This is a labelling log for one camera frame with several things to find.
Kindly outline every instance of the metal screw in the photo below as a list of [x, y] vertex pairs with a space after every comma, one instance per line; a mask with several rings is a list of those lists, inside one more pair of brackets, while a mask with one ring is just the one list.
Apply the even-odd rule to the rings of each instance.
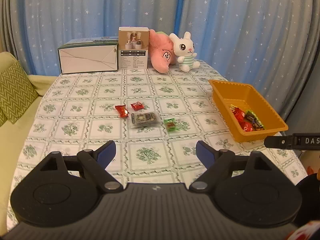
[[208, 186], [208, 184], [206, 184], [204, 181], [196, 181], [196, 182], [192, 183], [192, 187], [194, 189], [198, 189], [198, 190], [206, 189], [207, 186]]
[[120, 187], [120, 183], [117, 181], [109, 181], [104, 184], [106, 189], [115, 190]]

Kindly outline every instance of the blue curtain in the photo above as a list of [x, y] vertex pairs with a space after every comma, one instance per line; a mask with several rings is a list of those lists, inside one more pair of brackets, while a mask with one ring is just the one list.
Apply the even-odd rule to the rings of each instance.
[[59, 75], [57, 47], [117, 36], [119, 26], [173, 32], [177, 0], [11, 0], [18, 59], [30, 74]]
[[316, 52], [318, 35], [304, 53], [313, 9], [313, 0], [184, 0], [179, 36], [190, 31], [200, 59], [230, 81], [252, 84], [285, 117]]

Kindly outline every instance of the plastic bin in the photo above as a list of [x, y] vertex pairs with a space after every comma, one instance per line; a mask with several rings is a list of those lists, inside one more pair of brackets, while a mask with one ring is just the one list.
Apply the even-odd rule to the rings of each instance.
[[[263, 140], [280, 131], [288, 129], [272, 106], [249, 84], [209, 80], [212, 85], [212, 96], [235, 141], [248, 142]], [[262, 122], [265, 130], [246, 132], [230, 110], [235, 105], [241, 110], [252, 110]]]

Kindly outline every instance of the pillow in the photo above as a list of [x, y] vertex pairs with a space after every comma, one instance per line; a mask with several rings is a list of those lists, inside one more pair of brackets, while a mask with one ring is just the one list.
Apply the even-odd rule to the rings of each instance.
[[0, 73], [0, 108], [15, 123], [38, 97], [19, 62]]
[[0, 109], [0, 126], [3, 125], [8, 118], [5, 116], [4, 112]]

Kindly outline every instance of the floral tablecloth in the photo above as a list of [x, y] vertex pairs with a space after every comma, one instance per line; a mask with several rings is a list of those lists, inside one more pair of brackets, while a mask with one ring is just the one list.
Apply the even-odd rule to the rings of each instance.
[[[296, 184], [307, 174], [293, 151], [267, 149], [263, 141], [237, 143], [212, 101], [209, 79], [225, 80], [211, 66], [185, 73], [178, 66], [160, 74], [147, 70], [60, 75], [43, 97], [33, 127], [20, 153], [12, 188], [46, 155], [60, 151], [75, 155], [82, 149], [97, 149], [108, 140], [116, 142], [116, 157], [107, 167], [124, 186], [127, 182], [185, 182], [187, 187], [204, 171], [195, 146], [203, 140], [215, 149], [238, 155], [263, 152]], [[118, 117], [116, 105], [140, 101], [162, 119], [175, 118], [177, 131], [163, 123], [131, 129]], [[8, 207], [7, 226], [17, 223]]]

